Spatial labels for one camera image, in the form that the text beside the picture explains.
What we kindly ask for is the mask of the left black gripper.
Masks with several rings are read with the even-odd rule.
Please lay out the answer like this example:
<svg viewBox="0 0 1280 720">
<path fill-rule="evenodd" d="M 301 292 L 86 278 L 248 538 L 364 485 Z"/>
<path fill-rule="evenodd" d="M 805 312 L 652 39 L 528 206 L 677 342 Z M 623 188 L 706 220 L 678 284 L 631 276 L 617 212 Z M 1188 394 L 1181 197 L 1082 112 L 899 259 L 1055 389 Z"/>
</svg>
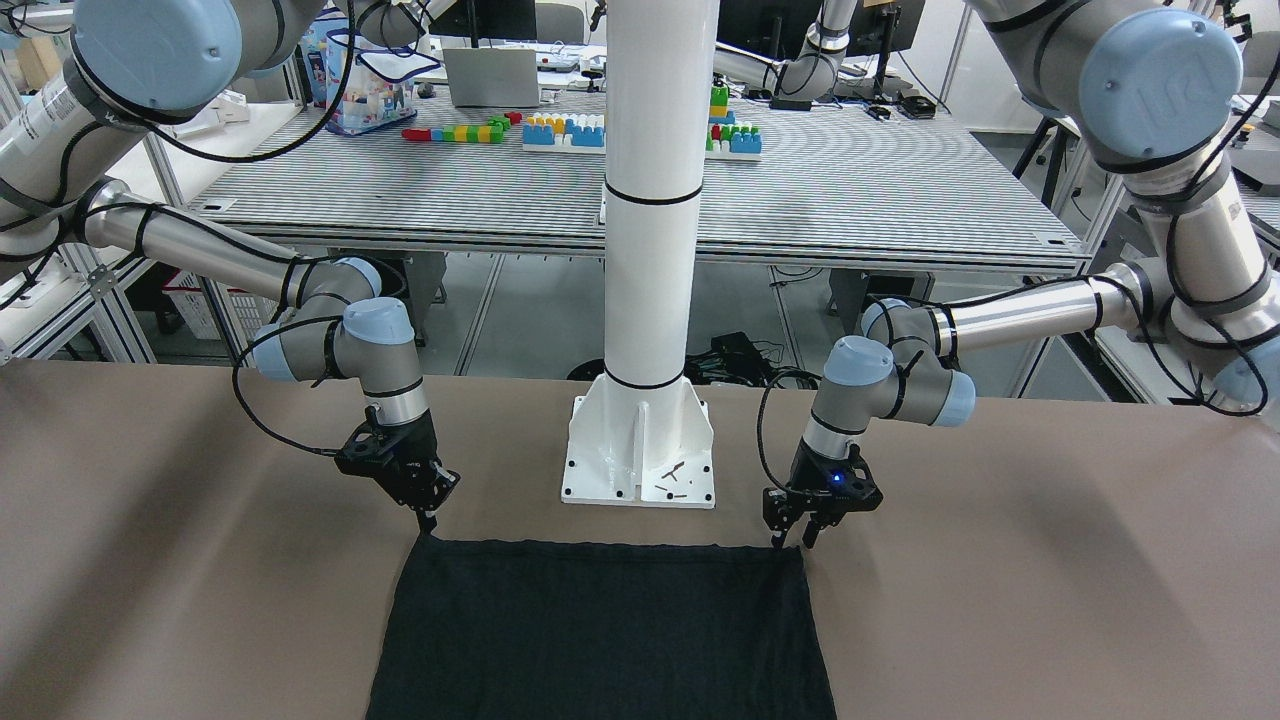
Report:
<svg viewBox="0 0 1280 720">
<path fill-rule="evenodd" d="M 883 492 L 856 443 L 849 445 L 840 456 L 828 457 L 801 441 L 786 488 L 787 515 L 813 515 L 801 538 L 805 550 L 813 550 L 824 528 L 840 524 L 846 514 L 870 512 L 883 502 Z M 790 520 L 771 525 L 773 550 L 785 547 L 792 527 Z"/>
</svg>

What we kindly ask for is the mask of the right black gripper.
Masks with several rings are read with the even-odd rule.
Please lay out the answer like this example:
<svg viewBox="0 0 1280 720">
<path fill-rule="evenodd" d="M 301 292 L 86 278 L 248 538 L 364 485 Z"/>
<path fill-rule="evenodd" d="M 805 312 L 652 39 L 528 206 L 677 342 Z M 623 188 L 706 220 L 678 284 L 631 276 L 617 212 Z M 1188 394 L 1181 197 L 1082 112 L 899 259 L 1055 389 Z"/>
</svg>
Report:
<svg viewBox="0 0 1280 720">
<path fill-rule="evenodd" d="M 433 415 L 425 413 L 399 425 L 381 424 L 374 415 L 370 419 L 379 462 L 374 480 L 398 505 L 413 510 L 420 536 L 431 537 L 438 528 L 434 511 L 460 483 L 460 475 L 439 457 Z"/>
</svg>

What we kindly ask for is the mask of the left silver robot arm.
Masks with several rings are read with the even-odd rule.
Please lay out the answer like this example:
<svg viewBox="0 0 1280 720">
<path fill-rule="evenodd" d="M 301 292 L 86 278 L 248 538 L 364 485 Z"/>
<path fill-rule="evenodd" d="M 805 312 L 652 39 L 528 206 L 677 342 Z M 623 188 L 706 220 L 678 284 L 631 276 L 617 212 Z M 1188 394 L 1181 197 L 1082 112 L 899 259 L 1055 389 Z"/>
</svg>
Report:
<svg viewBox="0 0 1280 720">
<path fill-rule="evenodd" d="M 1228 147 L 1245 54 L 1210 8 L 1161 1 L 974 1 L 1025 102 L 1065 120 L 1108 177 L 1075 275 L 936 302 L 876 299 L 837 340 L 786 479 L 762 462 L 774 548 L 803 546 L 883 500 L 861 438 L 873 421 L 959 427 L 977 348 L 1137 337 L 1193 404 L 1254 416 L 1277 401 L 1277 269 Z"/>
</svg>

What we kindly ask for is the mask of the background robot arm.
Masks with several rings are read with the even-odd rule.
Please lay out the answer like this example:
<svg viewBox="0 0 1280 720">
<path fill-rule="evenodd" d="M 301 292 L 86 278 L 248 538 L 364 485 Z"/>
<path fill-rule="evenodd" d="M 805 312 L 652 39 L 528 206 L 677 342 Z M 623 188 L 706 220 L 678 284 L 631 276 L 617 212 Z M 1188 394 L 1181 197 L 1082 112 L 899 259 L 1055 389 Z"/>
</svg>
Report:
<svg viewBox="0 0 1280 720">
<path fill-rule="evenodd" d="M 719 1 L 714 70 L 782 104 L 835 87 L 856 1 Z"/>
</svg>

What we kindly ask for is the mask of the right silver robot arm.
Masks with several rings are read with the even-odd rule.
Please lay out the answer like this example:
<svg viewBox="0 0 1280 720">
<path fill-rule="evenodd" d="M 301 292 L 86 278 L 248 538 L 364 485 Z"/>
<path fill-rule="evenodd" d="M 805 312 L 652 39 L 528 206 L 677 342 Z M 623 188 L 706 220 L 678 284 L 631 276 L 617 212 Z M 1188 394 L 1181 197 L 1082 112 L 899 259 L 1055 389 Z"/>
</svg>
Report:
<svg viewBox="0 0 1280 720">
<path fill-rule="evenodd" d="M 337 468 L 375 480 L 430 534 L 460 483 L 442 464 L 406 306 L 358 258 L 306 258 L 132 193 L 108 170 L 236 79 L 288 60 L 320 1 L 73 1 L 70 58 L 3 129 L 3 260 L 118 247 L 274 299 L 289 316 L 244 351 L 278 380 L 360 383 Z"/>
</svg>

